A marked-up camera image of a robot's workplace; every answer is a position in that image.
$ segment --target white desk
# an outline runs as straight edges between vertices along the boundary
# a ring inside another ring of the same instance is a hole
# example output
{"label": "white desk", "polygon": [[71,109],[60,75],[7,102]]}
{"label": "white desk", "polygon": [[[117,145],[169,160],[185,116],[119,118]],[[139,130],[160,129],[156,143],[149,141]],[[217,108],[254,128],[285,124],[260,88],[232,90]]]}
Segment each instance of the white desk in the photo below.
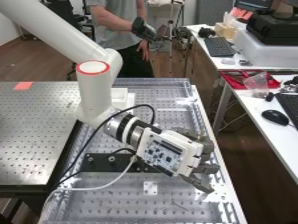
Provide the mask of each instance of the white desk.
{"label": "white desk", "polygon": [[[208,26],[205,24],[201,24],[201,25],[187,26],[187,29],[191,31],[192,35],[195,36],[196,41],[201,45],[201,47],[203,47],[203,49],[204,49],[204,51],[207,53],[207,56],[209,57],[209,59],[213,62],[213,64],[215,64],[215,66],[216,66],[219,71],[224,71],[224,70],[265,70],[265,71],[272,71],[272,70],[276,70],[276,71],[296,70],[297,71],[298,70],[298,67],[293,68],[293,67],[241,66],[240,65],[240,60],[248,60],[248,59],[245,58],[245,56],[242,54],[238,54],[238,53],[236,53],[236,55],[233,57],[233,59],[236,60],[236,64],[234,65],[222,64],[221,63],[222,58],[211,56],[209,51],[208,51],[208,47],[205,45],[204,38],[201,38],[199,36],[199,31],[200,31],[200,29],[203,27],[205,27],[205,28],[215,28],[213,26]],[[187,74],[187,65],[188,65],[188,60],[185,60],[185,73],[184,73],[184,75]]]}
{"label": "white desk", "polygon": [[[294,76],[296,75],[276,75],[274,78],[278,81],[288,81],[292,80]],[[224,92],[225,93],[222,96],[229,96],[232,93],[236,95],[248,115],[250,116],[284,166],[286,167],[293,179],[298,184],[298,131],[292,126],[284,127],[274,124],[261,116],[265,110],[272,109],[286,114],[277,99],[274,98],[272,102],[266,102],[264,99],[253,98],[250,97],[248,90],[234,90],[228,83],[225,84]],[[226,111],[226,104],[224,101],[229,102],[229,100],[221,99],[221,104],[217,110],[217,116],[213,124],[213,131],[216,135],[219,133]]]}

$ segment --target white cylinder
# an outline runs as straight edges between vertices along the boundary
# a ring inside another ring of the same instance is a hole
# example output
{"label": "white cylinder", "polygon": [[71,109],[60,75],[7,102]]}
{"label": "white cylinder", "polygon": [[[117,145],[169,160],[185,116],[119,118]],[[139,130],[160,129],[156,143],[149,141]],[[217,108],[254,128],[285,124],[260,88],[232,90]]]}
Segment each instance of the white cylinder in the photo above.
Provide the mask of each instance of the white cylinder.
{"label": "white cylinder", "polygon": [[88,61],[77,65],[76,71],[83,110],[80,120],[91,123],[112,106],[111,66],[103,61]]}
{"label": "white cylinder", "polygon": [[73,62],[81,63],[91,57],[105,60],[108,57],[104,48],[38,0],[0,0],[0,12]]}

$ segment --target computer mouse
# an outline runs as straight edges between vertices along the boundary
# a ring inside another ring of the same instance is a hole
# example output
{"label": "computer mouse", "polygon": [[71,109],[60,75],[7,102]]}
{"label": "computer mouse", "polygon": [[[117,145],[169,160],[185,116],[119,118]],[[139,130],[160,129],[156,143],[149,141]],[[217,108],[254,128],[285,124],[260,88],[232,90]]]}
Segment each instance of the computer mouse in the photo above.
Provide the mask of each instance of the computer mouse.
{"label": "computer mouse", "polygon": [[286,117],[286,115],[284,113],[281,113],[280,111],[277,110],[266,110],[264,111],[262,113],[262,117],[265,119],[268,119],[269,121],[280,124],[280,125],[284,125],[284,126],[288,126],[289,125],[289,118]]}

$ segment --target sticker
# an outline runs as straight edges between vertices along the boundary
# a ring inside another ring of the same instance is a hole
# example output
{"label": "sticker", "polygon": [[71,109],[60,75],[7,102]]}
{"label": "sticker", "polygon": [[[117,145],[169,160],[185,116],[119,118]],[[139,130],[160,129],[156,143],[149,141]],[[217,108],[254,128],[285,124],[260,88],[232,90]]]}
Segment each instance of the sticker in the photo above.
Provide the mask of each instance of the sticker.
{"label": "sticker", "polygon": [[30,90],[34,85],[34,82],[19,82],[14,90]]}

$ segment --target hand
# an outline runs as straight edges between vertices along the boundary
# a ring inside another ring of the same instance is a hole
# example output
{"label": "hand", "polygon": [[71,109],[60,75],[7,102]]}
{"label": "hand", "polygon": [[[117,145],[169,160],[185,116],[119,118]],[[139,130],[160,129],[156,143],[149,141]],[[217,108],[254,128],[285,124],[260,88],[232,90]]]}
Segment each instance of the hand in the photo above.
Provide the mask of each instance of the hand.
{"label": "hand", "polygon": [[140,42],[137,51],[143,50],[143,60],[149,61],[149,45],[148,45],[148,41],[143,40]]}

